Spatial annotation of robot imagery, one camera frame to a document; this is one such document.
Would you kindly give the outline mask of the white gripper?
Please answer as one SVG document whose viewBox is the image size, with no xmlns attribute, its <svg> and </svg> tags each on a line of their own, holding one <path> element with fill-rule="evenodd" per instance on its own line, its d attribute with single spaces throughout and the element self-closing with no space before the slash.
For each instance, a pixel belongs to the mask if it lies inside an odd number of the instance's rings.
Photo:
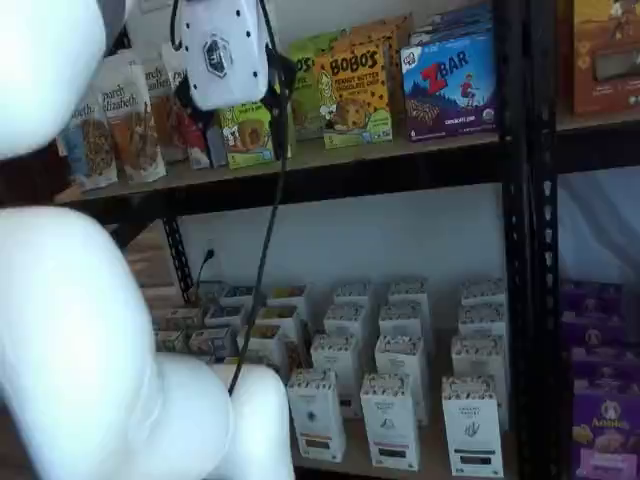
<svg viewBox="0 0 640 480">
<path fill-rule="evenodd" d="M 262 99 L 272 119 L 280 116 L 279 91 L 267 89 L 269 40 L 257 1 L 185 1 L 180 20 L 187 76 L 174 96 L 184 109 L 195 103 L 211 111 Z"/>
</svg>

